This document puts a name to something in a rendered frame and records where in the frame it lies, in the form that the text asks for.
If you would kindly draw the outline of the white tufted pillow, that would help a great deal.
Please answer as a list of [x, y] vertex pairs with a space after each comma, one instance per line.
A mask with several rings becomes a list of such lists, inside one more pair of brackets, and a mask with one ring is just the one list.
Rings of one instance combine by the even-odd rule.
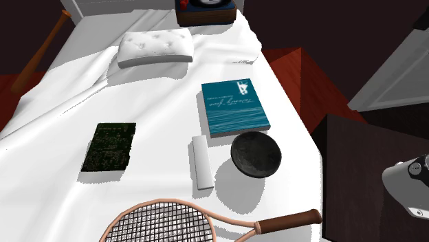
[[127, 32], [118, 50], [121, 69], [156, 63], [191, 63], [193, 38], [187, 28]]

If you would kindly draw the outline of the grey door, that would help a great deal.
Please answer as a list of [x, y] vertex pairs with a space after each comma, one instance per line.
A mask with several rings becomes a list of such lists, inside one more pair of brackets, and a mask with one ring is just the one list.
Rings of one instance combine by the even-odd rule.
[[348, 103], [371, 111], [429, 102], [429, 6], [412, 32]]

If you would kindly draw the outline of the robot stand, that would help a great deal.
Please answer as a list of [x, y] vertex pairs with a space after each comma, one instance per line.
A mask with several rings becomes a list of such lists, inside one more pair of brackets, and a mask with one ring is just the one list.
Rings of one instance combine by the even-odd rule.
[[383, 171], [429, 152], [429, 140], [336, 115], [311, 134], [322, 156], [322, 236], [330, 242], [429, 242], [429, 220], [410, 216]]

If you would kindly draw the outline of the tennis racket with brown grip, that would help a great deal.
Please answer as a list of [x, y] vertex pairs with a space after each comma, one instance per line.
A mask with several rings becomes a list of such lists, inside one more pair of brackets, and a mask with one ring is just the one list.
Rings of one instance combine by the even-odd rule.
[[213, 219], [251, 229], [234, 242], [246, 242], [257, 234], [322, 223], [316, 209], [249, 222], [221, 216], [181, 199], [154, 199], [120, 213], [99, 242], [217, 242]]

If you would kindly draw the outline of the wooden baseball bat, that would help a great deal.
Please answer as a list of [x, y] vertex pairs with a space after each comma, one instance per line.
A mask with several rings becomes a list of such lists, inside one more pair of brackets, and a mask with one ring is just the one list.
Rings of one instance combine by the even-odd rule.
[[57, 21], [56, 25], [53, 27], [52, 31], [49, 33], [48, 37], [45, 39], [42, 46], [38, 49], [38, 51], [33, 55], [31, 60], [27, 63], [27, 65], [23, 68], [17, 79], [13, 82], [10, 91], [13, 94], [20, 94], [25, 86], [27, 85], [29, 79], [31, 78], [32, 74], [35, 72], [36, 68], [39, 66], [39, 63], [44, 56], [47, 48], [50, 46], [50, 43], [52, 42], [53, 38], [56, 36], [58, 31], [61, 29], [62, 25], [66, 20], [68, 20], [71, 17], [71, 14], [66, 11], [62, 10], [62, 14]]

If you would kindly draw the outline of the black bowl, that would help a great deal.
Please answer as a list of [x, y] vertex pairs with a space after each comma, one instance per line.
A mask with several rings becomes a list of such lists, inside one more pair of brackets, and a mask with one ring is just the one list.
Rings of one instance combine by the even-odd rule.
[[259, 179], [273, 175], [282, 160], [282, 153], [276, 141], [269, 135], [256, 131], [236, 136], [230, 155], [239, 171]]

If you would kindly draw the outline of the teal book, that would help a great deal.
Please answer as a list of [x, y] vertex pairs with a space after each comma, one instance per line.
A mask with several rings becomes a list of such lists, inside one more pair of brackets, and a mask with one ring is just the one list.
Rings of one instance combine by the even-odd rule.
[[271, 128], [249, 78], [201, 85], [211, 138]]

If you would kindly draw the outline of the white remote control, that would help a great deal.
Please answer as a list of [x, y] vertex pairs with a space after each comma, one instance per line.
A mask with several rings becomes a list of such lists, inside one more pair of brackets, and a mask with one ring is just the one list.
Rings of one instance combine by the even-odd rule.
[[205, 190], [214, 188], [206, 136], [194, 136], [192, 138], [192, 146], [197, 178], [197, 189]]

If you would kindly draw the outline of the dark green patterned book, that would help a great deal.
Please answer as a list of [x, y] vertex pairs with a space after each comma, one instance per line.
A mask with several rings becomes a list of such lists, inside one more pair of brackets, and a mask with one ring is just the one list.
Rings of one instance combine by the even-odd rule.
[[124, 171], [135, 128], [136, 123], [98, 123], [81, 171]]

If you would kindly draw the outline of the white bed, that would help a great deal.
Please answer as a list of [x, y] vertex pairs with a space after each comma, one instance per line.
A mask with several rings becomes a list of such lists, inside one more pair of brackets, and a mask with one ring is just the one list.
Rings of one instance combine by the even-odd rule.
[[[258, 221], [322, 207], [321, 156], [245, 17], [192, 27], [191, 63], [120, 69], [126, 32], [177, 28], [173, 10], [85, 17], [0, 132], [0, 242], [98, 242], [124, 210], [153, 199], [193, 202]], [[265, 179], [208, 140], [214, 188], [198, 190], [192, 138], [209, 133], [201, 85], [249, 78], [282, 162]], [[136, 123], [125, 170], [82, 172], [98, 123]]]

